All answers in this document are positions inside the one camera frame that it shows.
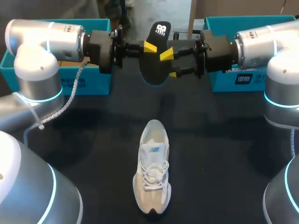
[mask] teal plastic bin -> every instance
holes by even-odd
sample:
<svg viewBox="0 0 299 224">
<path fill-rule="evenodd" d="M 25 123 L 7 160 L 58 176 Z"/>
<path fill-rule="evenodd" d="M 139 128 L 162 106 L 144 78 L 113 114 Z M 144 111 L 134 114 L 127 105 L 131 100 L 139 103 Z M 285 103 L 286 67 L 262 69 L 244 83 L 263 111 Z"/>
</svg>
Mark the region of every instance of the teal plastic bin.
<svg viewBox="0 0 299 224">
<path fill-rule="evenodd" d="M 68 24 L 82 25 L 87 33 L 92 30 L 110 30 L 109 19 L 84 19 L 84 20 L 44 20 Z M 70 95 L 78 67 L 60 67 L 59 74 L 65 95 Z M 14 56 L 8 51 L 0 64 L 0 70 L 12 92 L 19 91 L 19 85 L 14 73 Z M 76 95 L 108 95 L 111 87 L 112 74 L 102 74 L 98 67 L 85 67 L 81 73 Z"/>
<path fill-rule="evenodd" d="M 228 35 L 232 41 L 238 31 L 294 20 L 292 15 L 207 17 L 204 29 L 212 30 L 214 36 Z M 266 69 L 240 70 L 237 65 L 233 65 L 230 71 L 211 72 L 208 75 L 214 92 L 264 91 Z"/>
</svg>

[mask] sneaker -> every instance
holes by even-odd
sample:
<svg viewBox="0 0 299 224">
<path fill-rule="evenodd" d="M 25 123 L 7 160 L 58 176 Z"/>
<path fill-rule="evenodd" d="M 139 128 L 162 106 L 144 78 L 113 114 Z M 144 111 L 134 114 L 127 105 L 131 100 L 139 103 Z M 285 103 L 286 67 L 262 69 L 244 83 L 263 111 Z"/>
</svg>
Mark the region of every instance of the sneaker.
<svg viewBox="0 0 299 224">
<path fill-rule="evenodd" d="M 126 0 L 126 7 L 127 8 L 133 8 L 134 2 L 133 0 Z"/>
<path fill-rule="evenodd" d="M 141 135 L 137 173 L 133 177 L 135 199 L 145 214 L 162 214 L 168 206 L 168 154 L 166 130 L 160 121 L 151 120 Z"/>
</svg>

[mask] shoe insole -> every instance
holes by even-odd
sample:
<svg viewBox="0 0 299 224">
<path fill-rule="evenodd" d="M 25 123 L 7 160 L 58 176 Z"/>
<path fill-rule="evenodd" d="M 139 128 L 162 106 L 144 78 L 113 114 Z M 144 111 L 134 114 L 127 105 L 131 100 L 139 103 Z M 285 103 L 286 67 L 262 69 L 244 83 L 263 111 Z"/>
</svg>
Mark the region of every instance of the shoe insole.
<svg viewBox="0 0 299 224">
<path fill-rule="evenodd" d="M 143 53 L 139 57 L 139 67 L 143 79 L 155 86 L 163 84 L 171 71 L 171 61 L 160 61 L 160 54 L 167 50 L 171 24 L 166 21 L 155 22 L 147 42 L 157 47 L 156 53 Z"/>
</svg>

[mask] black tabletop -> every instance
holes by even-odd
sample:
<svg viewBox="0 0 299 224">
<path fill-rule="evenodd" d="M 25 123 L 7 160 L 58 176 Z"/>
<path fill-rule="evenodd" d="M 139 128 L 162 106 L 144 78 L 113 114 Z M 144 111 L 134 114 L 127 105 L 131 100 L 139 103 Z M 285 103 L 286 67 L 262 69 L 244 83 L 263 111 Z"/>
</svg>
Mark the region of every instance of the black tabletop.
<svg viewBox="0 0 299 224">
<path fill-rule="evenodd" d="M 61 117 L 30 133 L 29 147 L 77 186 L 83 224 L 145 224 L 132 178 L 151 119 L 164 124 L 170 140 L 171 201 L 156 223 L 266 223 L 264 190 L 290 155 L 289 131 L 266 123 L 261 92 L 216 94 L 208 76 L 193 75 L 153 88 L 129 58 L 109 96 L 75 98 Z"/>
</svg>

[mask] glowing blue ring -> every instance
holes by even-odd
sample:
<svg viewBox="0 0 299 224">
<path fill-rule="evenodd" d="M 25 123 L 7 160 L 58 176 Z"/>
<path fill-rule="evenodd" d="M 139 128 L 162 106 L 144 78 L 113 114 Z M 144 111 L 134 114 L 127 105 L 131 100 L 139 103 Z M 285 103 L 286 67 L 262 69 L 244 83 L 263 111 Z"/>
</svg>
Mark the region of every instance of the glowing blue ring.
<svg viewBox="0 0 299 224">
<path fill-rule="evenodd" d="M 281 104 L 277 104 L 277 103 L 274 103 L 273 101 L 269 100 L 269 98 L 266 96 L 266 92 L 264 93 L 264 96 L 265 96 L 265 99 L 275 105 L 275 106 L 279 106 L 279 107 L 283 107 L 283 108 L 296 108 L 296 107 L 299 107 L 299 105 L 281 105 Z"/>
<path fill-rule="evenodd" d="M 48 216 L 48 214 L 50 212 L 50 209 L 53 205 L 55 194 L 56 194 L 56 176 L 55 176 L 53 168 L 49 164 L 48 164 L 48 166 L 50 167 L 52 175 L 53 175 L 53 191 L 52 191 L 52 195 L 51 195 L 48 207 L 47 207 L 46 211 L 44 212 L 43 216 L 41 217 L 41 219 L 38 221 L 37 224 L 42 224 L 44 222 L 44 220 L 46 219 L 46 217 Z"/>
<path fill-rule="evenodd" d="M 289 162 L 289 164 L 286 166 L 286 169 L 285 169 L 285 188 L 286 188 L 286 192 L 290 198 L 290 201 L 291 203 L 293 204 L 294 208 L 296 209 L 296 211 L 299 213 L 299 208 L 297 206 L 297 204 L 295 203 L 292 195 L 291 195 L 291 192 L 290 192 L 290 189 L 289 189 L 289 185 L 288 185 L 288 179 L 287 179 L 287 173 L 288 173 L 288 169 L 289 169 L 289 166 L 290 166 L 290 163 L 293 161 L 293 159 Z"/>
<path fill-rule="evenodd" d="M 63 88 L 61 87 L 60 92 L 59 92 L 57 95 L 55 95 L 55 96 L 53 96 L 53 97 L 51 97 L 51 98 L 49 98 L 49 99 L 33 100 L 33 99 L 28 99 L 28 98 L 24 97 L 23 94 L 22 94 L 22 96 L 25 98 L 25 100 L 27 100 L 27 101 L 29 101 L 29 102 L 33 102 L 33 103 L 44 103 L 44 102 L 48 102 L 48 101 L 51 101 L 51 100 L 53 100 L 53 99 L 59 97 L 59 95 L 62 93 L 62 89 L 63 89 Z"/>
</svg>

